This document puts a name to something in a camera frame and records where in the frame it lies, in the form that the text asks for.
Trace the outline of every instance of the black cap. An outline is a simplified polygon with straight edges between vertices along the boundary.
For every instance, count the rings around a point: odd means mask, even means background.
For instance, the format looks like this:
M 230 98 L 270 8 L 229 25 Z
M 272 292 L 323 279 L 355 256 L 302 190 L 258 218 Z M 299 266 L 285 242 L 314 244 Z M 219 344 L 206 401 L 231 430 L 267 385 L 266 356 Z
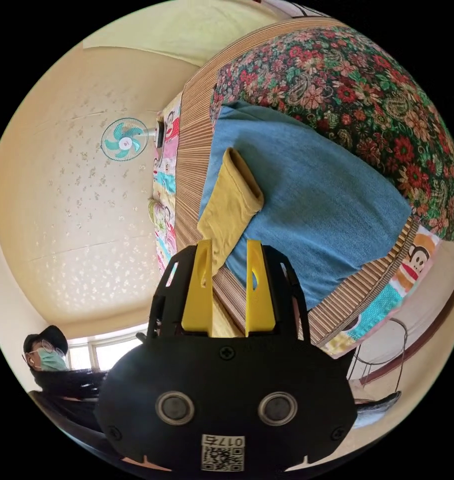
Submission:
M 31 333 L 30 335 L 27 335 L 23 342 L 23 352 L 25 354 L 30 353 L 32 351 L 33 343 L 41 340 L 47 340 L 47 342 L 49 342 L 55 349 L 58 348 L 64 353 L 64 355 L 67 355 L 67 339 L 62 331 L 55 325 L 48 326 L 40 333 Z

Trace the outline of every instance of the fan blade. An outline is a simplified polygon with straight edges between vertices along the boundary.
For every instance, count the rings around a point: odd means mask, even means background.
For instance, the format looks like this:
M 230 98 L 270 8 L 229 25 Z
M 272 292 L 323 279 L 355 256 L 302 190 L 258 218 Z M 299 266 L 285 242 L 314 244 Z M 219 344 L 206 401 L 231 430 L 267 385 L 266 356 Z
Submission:
M 140 150 L 140 143 L 136 140 L 136 139 L 132 139 L 132 144 L 133 144 L 133 147 L 135 148 L 135 151 L 139 151 Z
M 113 137 L 118 141 L 122 137 L 125 137 L 125 135 L 122 134 L 122 128 L 123 128 L 123 122 L 119 123 L 116 127 L 115 130 L 113 131 Z
M 142 134 L 143 134 L 143 130 L 141 128 L 136 126 L 131 126 L 124 132 L 123 135 L 124 137 L 132 138 L 134 135 L 142 135 Z
M 128 150 L 122 150 L 120 151 L 119 153 L 117 153 L 117 155 L 115 155 L 115 158 L 116 159 L 122 159 L 124 157 L 126 157 L 128 155 Z
M 119 146 L 118 146 L 118 142 L 117 141 L 110 141 L 110 140 L 105 140 L 104 141 L 105 143 L 105 146 L 109 149 L 109 150 L 118 150 L 119 149 Z

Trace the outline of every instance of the wall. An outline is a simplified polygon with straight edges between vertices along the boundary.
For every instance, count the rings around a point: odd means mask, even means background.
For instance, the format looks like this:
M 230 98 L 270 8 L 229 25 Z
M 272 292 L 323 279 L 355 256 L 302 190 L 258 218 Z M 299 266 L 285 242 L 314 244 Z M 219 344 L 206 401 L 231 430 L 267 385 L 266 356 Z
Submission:
M 0 349 L 26 390 L 38 387 L 21 357 L 22 344 L 28 334 L 41 332 L 46 326 L 14 280 L 0 248 Z
M 5 130 L 2 252 L 30 303 L 67 338 L 146 321 L 158 284 L 148 215 L 156 149 L 150 138 L 137 157 L 112 161 L 100 143 L 126 117 L 152 130 L 196 70 L 146 51 L 77 45 Z

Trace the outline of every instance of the patterned wallpaper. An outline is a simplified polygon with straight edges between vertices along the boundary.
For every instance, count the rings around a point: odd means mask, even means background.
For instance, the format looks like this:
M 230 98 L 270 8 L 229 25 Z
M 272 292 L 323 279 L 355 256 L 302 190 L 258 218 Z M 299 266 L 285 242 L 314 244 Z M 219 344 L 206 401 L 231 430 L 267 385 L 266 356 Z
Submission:
M 48 322 L 98 323 L 146 309 L 158 284 L 147 210 L 153 138 L 129 161 L 100 148 L 105 129 L 123 117 L 154 128 L 156 111 L 181 90 L 148 89 L 148 56 L 160 57 L 74 49 L 30 92 L 0 143 L 0 244 Z

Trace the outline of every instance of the label sticker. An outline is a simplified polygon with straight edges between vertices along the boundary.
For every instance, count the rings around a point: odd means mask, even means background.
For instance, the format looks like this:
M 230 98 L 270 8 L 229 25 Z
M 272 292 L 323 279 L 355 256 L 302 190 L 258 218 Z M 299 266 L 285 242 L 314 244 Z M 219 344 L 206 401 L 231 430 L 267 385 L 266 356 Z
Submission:
M 202 470 L 243 472 L 245 437 L 202 435 Z

